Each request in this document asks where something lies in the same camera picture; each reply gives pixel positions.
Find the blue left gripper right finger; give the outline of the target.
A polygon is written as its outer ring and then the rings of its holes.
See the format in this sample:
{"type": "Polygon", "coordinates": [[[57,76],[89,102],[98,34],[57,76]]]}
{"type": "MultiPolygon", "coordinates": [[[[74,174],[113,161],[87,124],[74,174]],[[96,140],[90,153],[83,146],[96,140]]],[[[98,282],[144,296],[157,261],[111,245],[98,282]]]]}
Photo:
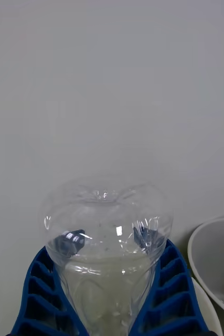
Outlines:
{"type": "Polygon", "coordinates": [[[198,335],[208,332],[179,249],[168,240],[146,300],[129,335],[198,335]]]}

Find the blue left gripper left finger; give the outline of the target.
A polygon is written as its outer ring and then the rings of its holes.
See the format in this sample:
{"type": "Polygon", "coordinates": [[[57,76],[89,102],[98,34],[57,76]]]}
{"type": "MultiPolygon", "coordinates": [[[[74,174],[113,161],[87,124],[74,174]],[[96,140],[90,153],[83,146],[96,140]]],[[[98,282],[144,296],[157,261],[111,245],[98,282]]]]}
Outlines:
{"type": "Polygon", "coordinates": [[[11,335],[88,335],[45,247],[30,264],[11,335]]]}

